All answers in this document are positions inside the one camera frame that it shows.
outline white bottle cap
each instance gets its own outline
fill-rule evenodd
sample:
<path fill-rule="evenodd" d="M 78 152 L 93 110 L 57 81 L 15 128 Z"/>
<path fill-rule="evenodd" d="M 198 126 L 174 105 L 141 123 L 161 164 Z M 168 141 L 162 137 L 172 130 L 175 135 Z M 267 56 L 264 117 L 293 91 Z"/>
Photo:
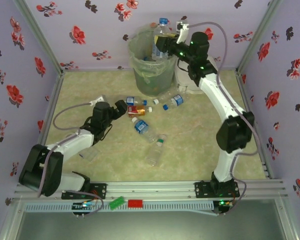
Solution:
<path fill-rule="evenodd" d="M 133 122 L 133 123 L 135 123 L 135 121 L 137 121 L 137 120 L 138 120 L 137 117 L 132 118 L 132 122 Z"/>

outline mounting plate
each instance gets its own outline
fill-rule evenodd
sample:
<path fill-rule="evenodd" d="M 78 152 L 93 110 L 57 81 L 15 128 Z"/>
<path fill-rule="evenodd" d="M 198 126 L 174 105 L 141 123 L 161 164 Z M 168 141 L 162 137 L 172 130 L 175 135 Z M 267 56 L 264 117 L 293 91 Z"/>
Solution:
<path fill-rule="evenodd" d="M 92 191 L 96 191 L 97 195 L 105 199 L 106 198 L 106 193 L 107 193 L 107 184 L 106 183 L 90 183 L 90 188 L 89 188 L 89 193 Z M 63 200 L 91 200 L 94 199 L 93 196 L 90 195 L 82 195 L 82 194 L 77 194 L 77 193 L 72 193 L 72 192 L 62 192 L 61 199 Z"/>

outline cable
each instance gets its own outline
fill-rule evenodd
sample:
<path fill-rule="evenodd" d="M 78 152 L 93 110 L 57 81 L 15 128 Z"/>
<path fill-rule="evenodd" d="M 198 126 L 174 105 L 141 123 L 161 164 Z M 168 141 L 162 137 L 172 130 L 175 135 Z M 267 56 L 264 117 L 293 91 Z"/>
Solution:
<path fill-rule="evenodd" d="M 77 105 L 73 105 L 73 106 L 70 106 L 70 107 L 67 107 L 65 109 L 63 109 L 62 111 L 60 111 L 57 115 L 55 115 L 55 117 L 53 118 L 53 121 L 52 121 L 52 124 L 53 126 L 58 129 L 58 130 L 63 130 L 63 131 L 67 131 L 67 130 L 78 130 L 77 134 L 76 135 L 71 135 L 67 138 L 65 138 L 64 140 L 62 140 L 61 142 L 58 142 L 49 152 L 48 154 L 46 155 L 45 157 L 45 160 L 44 160 L 44 166 L 43 166 L 43 171 L 42 171 L 42 176 L 41 176 L 41 181 L 40 181 L 40 185 L 39 185 L 39 190 L 38 190 L 38 195 L 37 197 L 40 198 L 41 196 L 41 192 L 42 192 L 42 188 L 44 187 L 44 184 L 45 184 L 45 179 L 46 179 L 46 174 L 47 174 L 47 167 L 48 167 L 48 163 L 49 163 L 49 158 L 51 156 L 51 154 L 54 152 L 54 150 L 56 150 L 58 147 L 62 146 L 64 143 L 72 140 L 72 139 L 75 139 L 79 134 L 80 134 L 80 127 L 66 127 L 66 128 L 62 128 L 62 127 L 58 127 L 56 125 L 56 119 L 57 117 L 59 117 L 60 114 L 64 113 L 65 111 L 69 110 L 69 109 L 74 109 L 74 108 L 77 108 L 77 107 L 81 107 L 81 106 L 86 106 L 86 105 L 91 105 L 89 102 L 88 103 L 81 103 L 81 104 L 77 104 Z"/>
<path fill-rule="evenodd" d="M 89 212 L 89 213 L 87 213 L 85 215 L 95 214 L 95 213 L 99 212 L 101 209 L 103 209 L 104 206 L 105 206 L 104 200 L 100 196 L 98 196 L 97 194 L 93 194 L 93 193 L 90 193 L 90 192 L 84 192 L 84 191 L 71 191 L 71 190 L 67 190 L 67 192 L 68 193 L 73 193 L 73 194 L 82 194 L 82 195 L 93 196 L 93 197 L 95 197 L 95 198 L 97 198 L 97 199 L 99 199 L 101 201 L 101 206 L 100 207 L 98 207 L 96 210 L 91 211 L 91 212 Z"/>
<path fill-rule="evenodd" d="M 225 49 L 224 49 L 223 59 L 222 59 L 221 65 L 220 65 L 220 67 L 219 67 L 219 69 L 217 71 L 217 74 L 216 74 L 216 83 L 217 83 L 220 91 L 222 92 L 222 94 L 226 98 L 227 102 L 230 104 L 230 106 L 233 108 L 233 110 L 240 116 L 240 118 L 247 124 L 247 126 L 252 131 L 252 134 L 254 136 L 254 140 L 255 140 L 255 143 L 256 143 L 256 146 L 257 146 L 257 149 L 254 152 L 252 152 L 252 153 L 238 152 L 238 153 L 236 153 L 234 155 L 234 158 L 233 158 L 231 166 L 230 166 L 230 175 L 231 175 L 231 177 L 234 180 L 236 180 L 239 183 L 242 183 L 244 185 L 244 188 L 243 188 L 243 191 L 242 191 L 240 197 L 236 200 L 236 204 L 232 208 L 230 208 L 230 210 L 228 211 L 228 213 L 229 213 L 230 211 L 232 211 L 235 208 L 235 206 L 238 204 L 238 202 L 244 197 L 245 192 L 247 190 L 247 183 L 245 181 L 243 181 L 243 180 L 240 180 L 240 179 L 236 178 L 234 176 L 234 174 L 233 174 L 233 170 L 234 170 L 237 158 L 240 155 L 242 155 L 242 156 L 253 156 L 253 155 L 256 155 L 258 153 L 258 148 L 261 147 L 261 144 L 260 144 L 260 139 L 259 139 L 258 134 L 255 131 L 255 129 L 252 127 L 252 125 L 250 124 L 250 122 L 248 122 L 248 120 L 241 114 L 241 112 L 238 111 L 238 109 L 231 102 L 230 98 L 227 96 L 226 92 L 224 91 L 224 89 L 221 87 L 221 84 L 220 84 L 220 72 L 221 72 L 221 70 L 222 70 L 222 68 L 224 66 L 224 63 L 225 63 L 225 60 L 226 60 L 226 57 L 227 57 L 227 53 L 228 53 L 228 39 L 227 39 L 227 35 L 226 35 L 225 30 L 218 23 L 215 23 L 215 22 L 212 22 L 212 21 L 205 21 L 205 22 L 194 24 L 194 25 L 189 25 L 188 28 L 194 28 L 194 27 L 198 27 L 198 26 L 201 26 L 201 25 L 207 25 L 207 24 L 214 25 L 214 26 L 218 27 L 221 30 L 221 32 L 223 33 L 224 42 L 225 42 Z"/>
<path fill-rule="evenodd" d="M 176 65 L 177 65 L 177 67 L 180 69 L 180 70 L 182 70 L 182 71 L 184 71 L 184 72 L 188 72 L 187 70 L 185 70 L 184 68 L 182 68 L 182 67 L 179 67 L 179 63 L 180 63 L 180 58 L 178 58 L 178 61 L 177 61 L 177 63 L 176 63 Z"/>

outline robotic arm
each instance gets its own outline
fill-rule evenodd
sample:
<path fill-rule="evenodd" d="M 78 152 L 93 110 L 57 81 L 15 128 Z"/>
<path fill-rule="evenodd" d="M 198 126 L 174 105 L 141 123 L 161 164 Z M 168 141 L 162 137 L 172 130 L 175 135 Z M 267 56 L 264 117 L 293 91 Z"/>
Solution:
<path fill-rule="evenodd" d="M 81 150 L 102 141 L 112 128 L 112 121 L 120 118 L 127 111 L 127 105 L 123 100 L 115 103 L 117 108 L 110 107 L 103 96 L 92 102 L 95 103 L 92 116 L 86 119 L 80 130 L 60 142 L 47 146 L 37 144 L 32 147 L 19 177 L 22 185 L 38 191 L 43 177 L 41 194 L 46 197 L 57 190 L 89 191 L 90 179 L 78 172 L 62 173 L 63 162 Z M 47 158 L 48 165 L 43 176 L 41 165 Z"/>
<path fill-rule="evenodd" d="M 206 188 L 203 191 L 207 193 L 204 197 L 215 198 L 229 193 L 235 193 L 238 197 L 237 183 L 230 173 L 231 165 L 235 155 L 242 152 L 251 140 L 252 131 L 229 104 L 217 84 L 217 70 L 208 59 L 208 36 L 203 32 L 195 32 L 190 44 L 186 45 L 184 41 L 188 35 L 188 25 L 179 24 L 177 28 L 180 30 L 179 35 L 155 36 L 155 44 L 161 52 L 168 52 L 169 56 L 175 55 L 188 64 L 187 71 L 190 79 L 209 97 L 222 121 L 216 134 L 220 147 L 219 160 L 210 183 L 203 184 Z M 221 82 L 220 86 L 235 108 L 253 126 L 255 118 L 252 112 L 245 112 L 233 100 Z"/>

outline bottle label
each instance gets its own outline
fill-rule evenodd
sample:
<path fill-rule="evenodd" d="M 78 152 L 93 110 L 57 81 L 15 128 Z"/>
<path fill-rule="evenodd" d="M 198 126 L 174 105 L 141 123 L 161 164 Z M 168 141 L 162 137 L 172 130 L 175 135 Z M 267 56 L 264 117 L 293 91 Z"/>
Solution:
<path fill-rule="evenodd" d="M 144 129 L 145 127 L 148 127 L 149 125 L 146 124 L 145 121 L 141 120 L 141 121 L 138 121 L 136 123 L 136 125 L 134 126 L 135 130 L 138 132 L 138 134 L 140 134 L 140 132 L 142 131 L 142 129 Z"/>
<path fill-rule="evenodd" d="M 135 102 L 135 98 L 133 96 L 128 96 L 126 98 L 126 104 L 127 105 L 130 105 L 130 106 L 133 106 L 134 105 L 134 102 Z"/>
<path fill-rule="evenodd" d="M 159 138 L 157 141 L 156 141 L 156 144 L 161 147 L 163 144 L 164 144 L 164 140 Z"/>
<path fill-rule="evenodd" d="M 130 118 L 144 116 L 145 114 L 145 106 L 128 106 L 128 115 Z"/>
<path fill-rule="evenodd" d="M 178 95 L 175 95 L 173 97 L 173 99 L 176 101 L 176 105 L 179 106 L 180 104 L 183 104 L 184 103 L 184 100 L 183 98 L 178 94 Z"/>

